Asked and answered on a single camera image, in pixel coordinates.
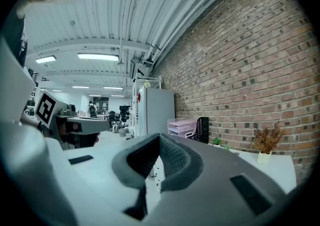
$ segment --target fluorescent light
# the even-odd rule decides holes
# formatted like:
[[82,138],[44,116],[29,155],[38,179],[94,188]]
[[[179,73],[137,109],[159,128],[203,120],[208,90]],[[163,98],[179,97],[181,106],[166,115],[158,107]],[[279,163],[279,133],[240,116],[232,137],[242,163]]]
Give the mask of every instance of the fluorescent light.
[[109,89],[121,89],[123,90],[124,88],[117,88],[117,87],[103,87],[103,88],[109,88]]
[[99,59],[99,60],[110,60],[119,61],[118,55],[100,54],[100,53],[78,53],[80,59]]
[[57,58],[55,56],[47,56],[47,57],[43,57],[43,58],[39,58],[39,59],[36,59],[35,61],[38,63],[38,64],[41,64],[41,63],[46,63],[46,62],[51,62],[51,61],[55,61]]

